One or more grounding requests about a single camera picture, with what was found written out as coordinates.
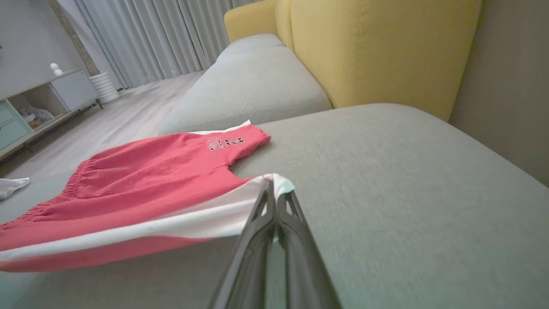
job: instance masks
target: cabinet drawer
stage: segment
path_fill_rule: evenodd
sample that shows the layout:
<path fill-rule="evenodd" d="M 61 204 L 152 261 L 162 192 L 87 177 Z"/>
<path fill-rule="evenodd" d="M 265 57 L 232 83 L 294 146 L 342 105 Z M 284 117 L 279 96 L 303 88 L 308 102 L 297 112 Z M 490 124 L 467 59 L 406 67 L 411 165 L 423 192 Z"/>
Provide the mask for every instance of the cabinet drawer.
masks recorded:
<path fill-rule="evenodd" d="M 9 112 L 9 109 L 4 104 L 0 104 L 0 125 L 12 120 L 13 118 L 14 117 Z"/>
<path fill-rule="evenodd" d="M 16 120 L 0 126 L 0 149 L 27 135 L 27 130 Z"/>

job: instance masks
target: white cabinet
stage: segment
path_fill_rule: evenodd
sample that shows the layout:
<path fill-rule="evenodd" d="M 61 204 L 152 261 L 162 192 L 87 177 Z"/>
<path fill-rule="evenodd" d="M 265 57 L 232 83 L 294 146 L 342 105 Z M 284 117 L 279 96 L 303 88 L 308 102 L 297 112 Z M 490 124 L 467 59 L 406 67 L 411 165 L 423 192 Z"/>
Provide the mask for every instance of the white cabinet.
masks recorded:
<path fill-rule="evenodd" d="M 97 91 L 82 70 L 53 80 L 50 84 L 67 111 L 97 98 Z"/>
<path fill-rule="evenodd" d="M 87 110 L 98 94 L 83 70 L 66 72 L 0 100 L 0 158 L 65 121 L 80 109 Z M 33 118 L 30 108 L 45 109 L 51 116 Z M 31 118 L 25 120 L 20 112 Z"/>

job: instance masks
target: yellow cushion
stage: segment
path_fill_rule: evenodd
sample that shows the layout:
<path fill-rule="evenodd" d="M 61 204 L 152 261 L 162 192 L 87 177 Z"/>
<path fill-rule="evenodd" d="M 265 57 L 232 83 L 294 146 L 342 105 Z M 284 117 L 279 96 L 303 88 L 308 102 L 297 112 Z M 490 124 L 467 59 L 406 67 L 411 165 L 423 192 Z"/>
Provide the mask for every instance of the yellow cushion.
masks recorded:
<path fill-rule="evenodd" d="M 294 49 L 294 35 L 292 34 L 292 0 L 278 0 L 276 5 L 276 25 L 278 38 L 290 49 Z"/>
<path fill-rule="evenodd" d="M 480 0 L 294 0 L 294 49 L 336 108 L 392 102 L 448 120 L 480 6 Z"/>
<path fill-rule="evenodd" d="M 229 41 L 256 34 L 277 35 L 277 0 L 263 0 L 234 8 L 225 13 L 225 28 Z"/>

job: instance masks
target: gray wall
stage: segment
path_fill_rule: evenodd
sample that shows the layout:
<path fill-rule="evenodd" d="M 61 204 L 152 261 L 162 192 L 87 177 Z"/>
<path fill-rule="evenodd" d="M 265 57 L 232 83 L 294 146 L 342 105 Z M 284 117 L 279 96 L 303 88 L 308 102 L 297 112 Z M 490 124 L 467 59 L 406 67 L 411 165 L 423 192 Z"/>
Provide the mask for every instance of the gray wall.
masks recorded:
<path fill-rule="evenodd" d="M 55 76 L 51 62 L 67 71 L 84 68 L 46 0 L 1 0 L 0 98 Z"/>
<path fill-rule="evenodd" d="M 549 185 L 549 1 L 484 0 L 450 123 Z"/>

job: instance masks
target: light wood flooring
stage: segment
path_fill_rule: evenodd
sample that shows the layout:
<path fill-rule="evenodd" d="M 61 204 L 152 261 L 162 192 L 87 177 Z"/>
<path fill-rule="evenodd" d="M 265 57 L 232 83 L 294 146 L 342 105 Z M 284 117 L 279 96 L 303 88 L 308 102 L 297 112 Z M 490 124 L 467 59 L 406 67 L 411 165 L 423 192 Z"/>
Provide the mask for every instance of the light wood flooring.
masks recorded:
<path fill-rule="evenodd" d="M 204 71 L 125 91 L 121 98 L 71 118 L 1 162 L 1 178 L 37 181 L 76 169 L 92 155 L 127 142 L 156 136 L 162 120 Z"/>

